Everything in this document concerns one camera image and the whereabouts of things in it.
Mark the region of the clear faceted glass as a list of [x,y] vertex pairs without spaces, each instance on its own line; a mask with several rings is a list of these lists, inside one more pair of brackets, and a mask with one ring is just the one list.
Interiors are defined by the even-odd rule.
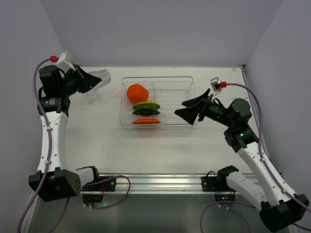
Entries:
[[111,75],[106,69],[91,71],[89,72],[89,74],[101,79],[101,81],[96,85],[98,89],[104,87],[111,82]]
[[85,96],[87,96],[88,100],[91,103],[97,103],[100,99],[100,95],[98,93],[98,88],[94,87],[91,90],[89,90],[88,92],[85,93]]

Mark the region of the orange plastic plate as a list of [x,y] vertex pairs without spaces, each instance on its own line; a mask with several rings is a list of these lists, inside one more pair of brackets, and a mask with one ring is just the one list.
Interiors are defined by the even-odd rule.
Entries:
[[160,124],[161,121],[155,118],[140,118],[134,120],[132,124],[134,125],[143,125],[143,124]]

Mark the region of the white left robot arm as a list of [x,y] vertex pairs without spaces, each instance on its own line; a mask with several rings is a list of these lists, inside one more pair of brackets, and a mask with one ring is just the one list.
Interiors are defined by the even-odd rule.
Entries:
[[69,119],[70,96],[86,93],[101,79],[73,65],[67,71],[55,65],[39,70],[42,87],[36,91],[42,124],[40,162],[29,186],[45,202],[78,196],[83,187],[99,180],[95,166],[68,170],[65,158],[65,131]]

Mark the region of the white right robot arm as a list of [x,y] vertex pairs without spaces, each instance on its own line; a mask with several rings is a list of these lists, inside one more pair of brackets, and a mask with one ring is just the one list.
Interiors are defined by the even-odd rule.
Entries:
[[224,107],[214,101],[209,92],[182,102],[183,108],[174,113],[189,124],[207,117],[226,126],[227,144],[244,160],[259,182],[254,184],[236,167],[227,166],[218,170],[216,185],[239,192],[259,211],[263,224],[273,233],[300,221],[309,200],[283,180],[261,149],[258,137],[248,124],[252,116],[248,101],[237,98]]

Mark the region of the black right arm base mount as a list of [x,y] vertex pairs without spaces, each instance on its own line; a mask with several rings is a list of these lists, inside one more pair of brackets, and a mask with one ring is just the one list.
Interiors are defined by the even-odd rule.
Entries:
[[235,201],[235,190],[228,187],[226,176],[218,171],[210,171],[207,175],[201,177],[201,186],[203,192],[213,192],[215,201]]

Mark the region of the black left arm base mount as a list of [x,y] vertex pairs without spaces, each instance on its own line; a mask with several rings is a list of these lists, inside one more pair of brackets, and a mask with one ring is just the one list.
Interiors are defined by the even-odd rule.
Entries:
[[82,188],[82,200],[85,205],[91,204],[94,206],[95,203],[103,201],[105,192],[114,192],[116,187],[116,178],[111,179],[107,182],[93,185],[85,185]]

